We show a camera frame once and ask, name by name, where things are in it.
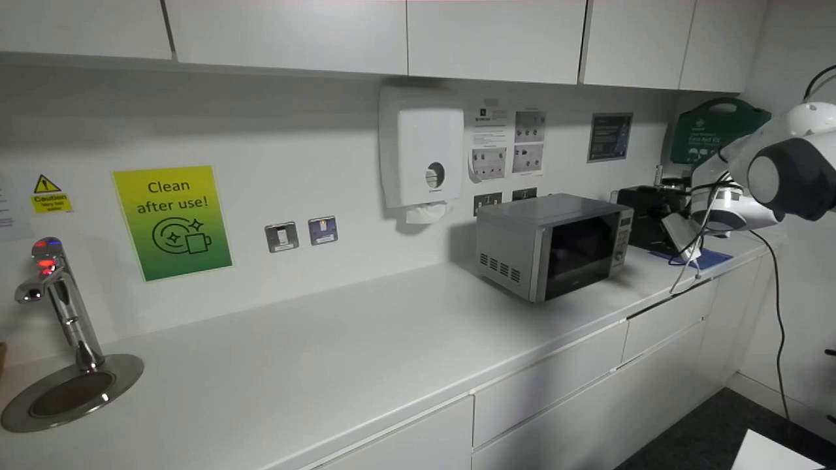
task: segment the upper cabinet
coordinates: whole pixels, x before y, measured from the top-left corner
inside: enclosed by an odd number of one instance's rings
[[[0,0],[0,51],[172,56],[159,0]]]
[[[698,0],[680,88],[741,91],[768,0]]]
[[[581,0],[407,0],[410,76],[577,82]]]
[[[582,82],[680,88],[693,12],[696,0],[591,0]]]
[[[582,82],[741,91],[768,0],[591,0]]]
[[[407,73],[404,0],[165,0],[181,61]]]

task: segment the microwave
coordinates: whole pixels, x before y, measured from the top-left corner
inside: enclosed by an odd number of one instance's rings
[[[485,206],[476,215],[476,270],[530,303],[619,270],[632,230],[632,208],[566,193]]]

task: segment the clean after use sign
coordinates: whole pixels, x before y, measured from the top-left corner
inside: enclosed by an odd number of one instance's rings
[[[147,278],[229,266],[211,166],[114,171]]]

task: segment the sink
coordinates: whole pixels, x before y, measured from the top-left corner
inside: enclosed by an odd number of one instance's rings
[[[0,422],[14,432],[31,432],[78,419],[128,390],[142,371],[133,354],[108,354],[100,371],[60,367],[10,398]]]

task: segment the white countertop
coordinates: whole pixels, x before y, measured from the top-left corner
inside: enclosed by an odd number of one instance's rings
[[[751,235],[711,247],[735,260],[704,277],[760,252]],[[445,264],[108,343],[147,362],[139,384],[84,419],[0,430],[0,470],[310,465],[664,300],[676,273],[629,249],[615,278],[529,306]],[[60,366],[6,371],[0,407]]]

